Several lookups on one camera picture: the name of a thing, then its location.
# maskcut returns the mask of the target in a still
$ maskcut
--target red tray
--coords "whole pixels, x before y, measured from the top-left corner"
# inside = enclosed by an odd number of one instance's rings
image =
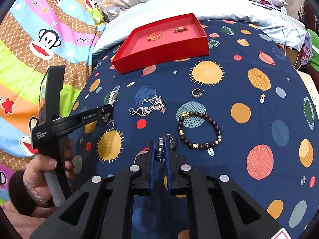
[[[188,30],[174,33],[178,27],[187,27]],[[162,37],[148,41],[147,36],[156,31],[161,31]],[[126,73],[159,63],[207,55],[207,35],[195,15],[190,13],[134,29],[112,63],[119,73]]]

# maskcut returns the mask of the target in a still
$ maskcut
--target red planet print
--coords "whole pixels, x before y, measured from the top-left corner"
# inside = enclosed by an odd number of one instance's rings
[[[234,59],[236,61],[240,61],[240,60],[242,60],[242,57],[240,55],[234,55]]]
[[[247,171],[256,180],[266,178],[274,167],[272,150],[267,145],[255,146],[247,156]]]
[[[315,185],[316,178],[314,176],[311,177],[309,187],[312,188]]]
[[[87,151],[90,151],[91,148],[92,148],[91,143],[90,143],[90,142],[87,142],[87,144],[85,145],[85,149],[86,149]]]
[[[145,119],[139,119],[137,124],[136,124],[136,127],[138,129],[145,128],[146,127],[146,120]]]

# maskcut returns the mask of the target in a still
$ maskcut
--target earring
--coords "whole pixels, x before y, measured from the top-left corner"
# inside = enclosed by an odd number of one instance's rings
[[[199,88],[195,88],[194,90],[192,90],[192,96],[194,97],[194,98],[199,98],[199,97],[201,97],[202,96],[202,93],[204,92],[204,90],[201,92],[201,93],[199,93],[199,94],[194,94],[194,91],[200,91],[200,89]]]

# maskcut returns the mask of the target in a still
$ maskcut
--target person's hand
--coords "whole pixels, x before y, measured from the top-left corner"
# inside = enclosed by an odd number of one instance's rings
[[[63,152],[64,157],[67,159],[64,162],[64,166],[67,169],[65,175],[70,179],[74,179],[75,177],[73,172],[74,165],[72,163],[73,153],[71,151],[73,145],[73,141],[68,140],[67,149]],[[27,165],[23,177],[41,196],[50,198],[52,195],[44,179],[43,172],[52,171],[56,166],[57,162],[55,159],[44,155],[37,155]]]

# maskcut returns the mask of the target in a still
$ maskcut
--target silver ring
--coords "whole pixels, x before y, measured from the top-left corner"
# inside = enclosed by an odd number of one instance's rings
[[[112,128],[107,129],[107,127],[108,127],[108,125],[109,125],[110,123],[112,123]],[[108,123],[106,124],[106,131],[110,132],[110,131],[113,131],[113,129],[114,129],[114,120],[111,119],[111,120],[109,120]]]

